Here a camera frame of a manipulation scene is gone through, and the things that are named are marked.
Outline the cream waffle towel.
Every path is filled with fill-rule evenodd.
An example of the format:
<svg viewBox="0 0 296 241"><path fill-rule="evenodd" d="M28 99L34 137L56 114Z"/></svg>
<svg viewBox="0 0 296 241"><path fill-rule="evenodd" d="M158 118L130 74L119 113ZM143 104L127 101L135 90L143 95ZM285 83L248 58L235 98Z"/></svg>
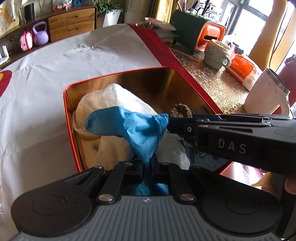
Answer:
<svg viewBox="0 0 296 241"><path fill-rule="evenodd" d="M72 120L74 130L81 137L100 139L95 163L107 170L134 155L146 167L156 155L160 163L189 169L190 160L181 139L167 130L169 115L158 114L119 84L84 95Z"/></svg>

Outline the blue rubber glove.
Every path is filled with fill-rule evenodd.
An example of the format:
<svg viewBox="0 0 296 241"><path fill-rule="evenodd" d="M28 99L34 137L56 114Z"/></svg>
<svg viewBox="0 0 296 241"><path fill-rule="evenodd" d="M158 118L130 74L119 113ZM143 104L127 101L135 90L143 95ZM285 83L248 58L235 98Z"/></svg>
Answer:
<svg viewBox="0 0 296 241"><path fill-rule="evenodd" d="M121 188L123 195L165 196L168 189L164 184L154 184L151 175L150 159L157 150L169 116L165 114L148 115L129 111L119 106L94 111L86 119L86 130L97 136L116 136L124 138L132 152L144 166L142 183L129 188Z"/></svg>

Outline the red metal tin box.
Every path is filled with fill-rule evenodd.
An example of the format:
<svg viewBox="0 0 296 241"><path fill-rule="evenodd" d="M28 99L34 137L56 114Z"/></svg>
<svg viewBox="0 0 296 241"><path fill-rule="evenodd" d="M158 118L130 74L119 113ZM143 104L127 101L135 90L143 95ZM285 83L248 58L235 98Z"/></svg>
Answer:
<svg viewBox="0 0 296 241"><path fill-rule="evenodd" d="M122 108L132 113L160 115L184 104L192 113L216 114L207 94L178 71L162 67L97 77L68 86L63 93L66 121L78 171L96 165L112 169L132 155L129 143L115 136L96 136L85 129L93 112Z"/></svg>

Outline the blue cartoon pouch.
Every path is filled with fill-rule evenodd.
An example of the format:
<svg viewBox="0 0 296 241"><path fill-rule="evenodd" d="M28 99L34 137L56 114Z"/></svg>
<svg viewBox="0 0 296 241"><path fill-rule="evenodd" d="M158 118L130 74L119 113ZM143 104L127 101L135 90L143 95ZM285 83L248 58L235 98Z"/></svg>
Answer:
<svg viewBox="0 0 296 241"><path fill-rule="evenodd" d="M191 166L199 166L210 171L224 170L231 161L220 157L212 156L197 150L193 145L183 138L176 138L179 142L174 152L177 158L177 165L183 170L189 170Z"/></svg>

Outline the red water bottle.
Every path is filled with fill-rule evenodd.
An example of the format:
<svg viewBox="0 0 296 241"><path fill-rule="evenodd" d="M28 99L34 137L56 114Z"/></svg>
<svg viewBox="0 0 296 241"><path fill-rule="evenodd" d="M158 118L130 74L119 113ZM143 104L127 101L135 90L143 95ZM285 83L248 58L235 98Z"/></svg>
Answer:
<svg viewBox="0 0 296 241"><path fill-rule="evenodd" d="M293 56L287 58L285 60L285 65L279 73L279 77L285 82L290 90L290 94L288 96L288 100L290 103L290 107L295 104L295 90L296 90L296 62L295 62L295 54Z"/></svg>

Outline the orange snack packet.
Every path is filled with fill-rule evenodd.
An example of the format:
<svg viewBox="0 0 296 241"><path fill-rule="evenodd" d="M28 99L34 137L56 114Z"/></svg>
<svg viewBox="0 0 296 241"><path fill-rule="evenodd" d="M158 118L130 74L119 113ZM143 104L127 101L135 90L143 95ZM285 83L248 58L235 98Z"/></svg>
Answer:
<svg viewBox="0 0 296 241"><path fill-rule="evenodd" d="M226 68L240 84L248 91L255 85L262 74L262 70L246 55L235 55L231 59L231 65Z"/></svg>

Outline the printed white red tablecloth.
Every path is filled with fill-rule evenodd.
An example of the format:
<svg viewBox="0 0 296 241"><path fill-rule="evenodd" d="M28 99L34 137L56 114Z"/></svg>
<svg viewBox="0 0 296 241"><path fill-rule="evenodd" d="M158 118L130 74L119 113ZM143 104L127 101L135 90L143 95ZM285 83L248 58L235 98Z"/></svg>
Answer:
<svg viewBox="0 0 296 241"><path fill-rule="evenodd" d="M63 104L64 89L128 70L178 70L214 112L220 110L151 29L118 24L46 45L8 66L1 92L1 240L17 229L13 201L22 193L76 173Z"/></svg>

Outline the orange green tissue box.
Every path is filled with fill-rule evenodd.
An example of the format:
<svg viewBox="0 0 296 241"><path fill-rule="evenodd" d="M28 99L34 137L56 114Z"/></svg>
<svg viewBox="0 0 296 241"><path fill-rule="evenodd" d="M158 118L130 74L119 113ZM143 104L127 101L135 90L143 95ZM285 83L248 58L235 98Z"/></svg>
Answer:
<svg viewBox="0 0 296 241"><path fill-rule="evenodd" d="M191 15L189 11L174 11L170 24L175 27L173 33L176 36L173 42L186 47L191 55L195 52L203 52L211 40L222 41L226 34L226 28L223 25L200 15Z"/></svg>

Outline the purple kettlebell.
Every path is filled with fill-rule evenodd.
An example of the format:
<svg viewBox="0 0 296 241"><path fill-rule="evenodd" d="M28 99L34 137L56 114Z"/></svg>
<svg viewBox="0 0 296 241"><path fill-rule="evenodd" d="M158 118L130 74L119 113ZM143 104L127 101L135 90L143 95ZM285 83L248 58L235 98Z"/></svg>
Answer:
<svg viewBox="0 0 296 241"><path fill-rule="evenodd" d="M44 25L44 30L37 31L36 27L41 26L41 25ZM37 46L41 46L41 45L44 45L44 44L48 43L49 36L48 36L48 33L47 33L47 23L45 21L40 21L40 22L34 24L32 30L33 30L33 33L34 33L34 43Z"/></svg>

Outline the wooden tv cabinet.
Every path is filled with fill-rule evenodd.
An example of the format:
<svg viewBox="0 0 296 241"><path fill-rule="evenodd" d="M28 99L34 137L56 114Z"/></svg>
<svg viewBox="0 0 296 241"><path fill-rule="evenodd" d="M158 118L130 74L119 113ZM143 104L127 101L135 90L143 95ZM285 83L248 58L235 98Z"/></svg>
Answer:
<svg viewBox="0 0 296 241"><path fill-rule="evenodd" d="M9 59L1 64L1 69L12 64L23 56L41 48L33 45L32 49L22 51L20 48L20 36L25 30L32 31L33 25L41 21L47 23L47 33L49 36L48 45L65 38L69 38L96 29L97 7L89 4L75 6L65 11L51 12L49 14L36 17L26 23L20 24L1 35L1 45L5 45L9 52Z"/></svg>

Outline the beige covered standing unit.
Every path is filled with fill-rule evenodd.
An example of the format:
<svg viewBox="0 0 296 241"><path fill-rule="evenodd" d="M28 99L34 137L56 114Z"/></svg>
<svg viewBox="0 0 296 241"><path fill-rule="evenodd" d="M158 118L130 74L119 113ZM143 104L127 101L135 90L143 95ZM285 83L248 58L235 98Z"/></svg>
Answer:
<svg viewBox="0 0 296 241"><path fill-rule="evenodd" d="M136 24L144 21L149 16L152 0L126 0L125 1L125 24Z"/></svg>

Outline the golden curtain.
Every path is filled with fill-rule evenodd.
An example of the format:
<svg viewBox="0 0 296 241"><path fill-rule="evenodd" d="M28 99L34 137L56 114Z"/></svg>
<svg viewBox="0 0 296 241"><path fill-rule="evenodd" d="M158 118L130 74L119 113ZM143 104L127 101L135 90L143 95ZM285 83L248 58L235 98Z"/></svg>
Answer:
<svg viewBox="0 0 296 241"><path fill-rule="evenodd" d="M156 0L153 17L159 21L169 22L173 8L173 0Z"/></svg>

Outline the white wifi router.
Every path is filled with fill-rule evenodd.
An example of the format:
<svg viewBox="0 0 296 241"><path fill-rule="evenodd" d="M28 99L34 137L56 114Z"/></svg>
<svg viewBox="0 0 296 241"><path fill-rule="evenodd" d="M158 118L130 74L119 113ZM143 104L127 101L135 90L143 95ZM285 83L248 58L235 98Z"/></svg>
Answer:
<svg viewBox="0 0 296 241"><path fill-rule="evenodd" d="M1 52L0 52L0 65L6 63L9 60L10 56L8 53L8 49L6 45L1 46Z"/></svg>

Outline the black cylinder speaker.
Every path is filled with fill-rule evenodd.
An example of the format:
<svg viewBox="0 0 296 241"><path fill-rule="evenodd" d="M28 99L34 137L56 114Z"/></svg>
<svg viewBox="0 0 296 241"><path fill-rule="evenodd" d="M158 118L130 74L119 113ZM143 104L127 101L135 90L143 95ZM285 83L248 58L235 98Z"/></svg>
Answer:
<svg viewBox="0 0 296 241"><path fill-rule="evenodd" d="M27 4L24 6L25 21L28 22L35 18L35 6L34 3Z"/></svg>

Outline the floral cloth covered tv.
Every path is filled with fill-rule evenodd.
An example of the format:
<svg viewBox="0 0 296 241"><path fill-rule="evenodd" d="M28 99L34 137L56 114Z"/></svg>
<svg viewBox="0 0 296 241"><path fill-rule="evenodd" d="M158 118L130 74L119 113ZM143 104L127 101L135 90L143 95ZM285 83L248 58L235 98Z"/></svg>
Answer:
<svg viewBox="0 0 296 241"><path fill-rule="evenodd" d="M22 1L5 0L1 4L0 31L1 35L19 24L19 8Z"/></svg>

